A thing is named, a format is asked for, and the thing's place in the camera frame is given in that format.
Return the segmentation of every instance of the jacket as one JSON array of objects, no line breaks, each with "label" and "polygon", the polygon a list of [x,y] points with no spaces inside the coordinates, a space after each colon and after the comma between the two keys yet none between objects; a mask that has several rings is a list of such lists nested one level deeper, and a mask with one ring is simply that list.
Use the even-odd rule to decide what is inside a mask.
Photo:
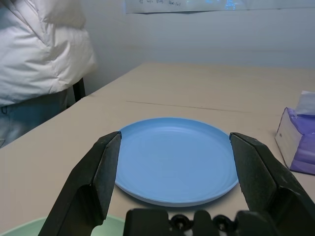
[{"label": "jacket", "polygon": [[0,107],[67,89],[95,68],[80,0],[0,0]]}]

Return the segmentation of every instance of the tissue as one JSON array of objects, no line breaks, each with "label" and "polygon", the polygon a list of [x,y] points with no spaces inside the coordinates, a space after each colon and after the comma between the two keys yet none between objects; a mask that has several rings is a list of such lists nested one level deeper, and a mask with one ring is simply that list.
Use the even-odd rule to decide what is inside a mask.
[{"label": "tissue", "polygon": [[298,116],[315,116],[315,92],[303,91],[295,112]]},{"label": "tissue", "polygon": [[295,110],[285,108],[276,142],[290,170],[315,175],[315,93],[303,91]]}]

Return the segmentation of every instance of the person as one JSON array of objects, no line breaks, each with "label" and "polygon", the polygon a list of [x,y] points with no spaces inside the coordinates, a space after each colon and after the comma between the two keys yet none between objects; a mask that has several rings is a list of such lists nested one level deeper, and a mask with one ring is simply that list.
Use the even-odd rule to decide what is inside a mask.
[{"label": "person", "polygon": [[0,148],[66,109],[95,68],[80,0],[0,0]]}]

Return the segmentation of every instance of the tissue box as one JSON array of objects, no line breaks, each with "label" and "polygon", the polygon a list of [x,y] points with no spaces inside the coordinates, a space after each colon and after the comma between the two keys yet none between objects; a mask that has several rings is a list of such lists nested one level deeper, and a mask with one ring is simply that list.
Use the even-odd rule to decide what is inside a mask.
[{"label": "tissue box", "polygon": [[286,108],[276,142],[290,170],[315,175],[315,117],[297,116]]}]

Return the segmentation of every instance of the plate rim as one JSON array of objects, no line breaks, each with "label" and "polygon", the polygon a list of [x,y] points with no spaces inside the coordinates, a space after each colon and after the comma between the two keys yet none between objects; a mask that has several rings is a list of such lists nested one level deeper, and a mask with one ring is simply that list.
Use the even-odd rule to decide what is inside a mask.
[{"label": "plate rim", "polygon": [[[111,215],[111,214],[107,214],[106,218],[108,218],[108,217],[111,218],[111,219],[113,219],[113,220],[117,220],[117,221],[120,221],[120,222],[122,222],[122,223],[125,223],[125,221],[124,221],[123,219],[121,219],[121,218],[119,218],[119,217],[116,217],[116,216],[113,216],[113,215]],[[34,223],[36,223],[36,222],[38,222],[38,221],[46,220],[46,219],[47,219],[47,217],[41,217],[41,218],[38,218],[38,219],[35,219],[35,220],[32,220],[32,221],[26,222],[26,223],[24,223],[24,224],[22,224],[22,225],[18,225],[18,226],[16,226],[16,227],[14,227],[14,228],[12,228],[12,229],[6,231],[6,232],[0,233],[0,236],[5,236],[5,235],[7,235],[7,234],[12,233],[12,232],[15,231],[15,230],[19,230],[20,228],[23,228],[23,227],[25,227],[25,226],[28,226],[28,225],[34,224]]]},{"label": "plate rim", "polygon": [[[201,124],[205,124],[207,126],[210,126],[220,132],[222,132],[223,134],[225,134],[226,136],[229,137],[229,135],[224,132],[223,130],[221,130],[220,128],[217,128],[216,126],[210,125],[206,122],[200,121],[200,120],[196,120],[196,119],[189,119],[189,118],[182,118],[182,117],[155,117],[155,118],[148,118],[148,119],[142,119],[142,120],[138,120],[136,122],[130,123],[128,125],[125,125],[124,127],[122,127],[119,131],[123,130],[124,128],[128,127],[128,126],[132,126],[134,124],[143,122],[143,121],[148,121],[148,120],[154,120],[154,119],[181,119],[181,120],[188,120],[188,121],[194,121],[194,122],[198,122]],[[227,194],[229,191],[231,191],[237,184],[239,183],[238,177],[236,178],[236,180],[226,189],[224,189],[223,191],[219,192],[218,194],[216,194],[214,197],[212,198],[207,198],[207,199],[201,199],[199,201],[179,201],[179,202],[173,202],[170,203],[168,201],[160,201],[160,200],[155,200],[155,199],[151,199],[151,198],[146,198],[143,196],[140,196],[138,194],[132,193],[128,188],[125,188],[124,186],[122,186],[121,184],[119,184],[117,182],[117,179],[115,179],[115,184],[124,192],[126,192],[127,194],[131,195],[132,197],[139,199],[141,201],[147,202],[147,203],[151,203],[151,204],[155,204],[155,205],[159,205],[159,206],[165,206],[165,207],[192,207],[192,206],[197,206],[197,205],[201,205],[201,204],[205,204],[211,201],[214,201],[215,199],[218,199],[220,197],[222,197],[223,195]]]}]

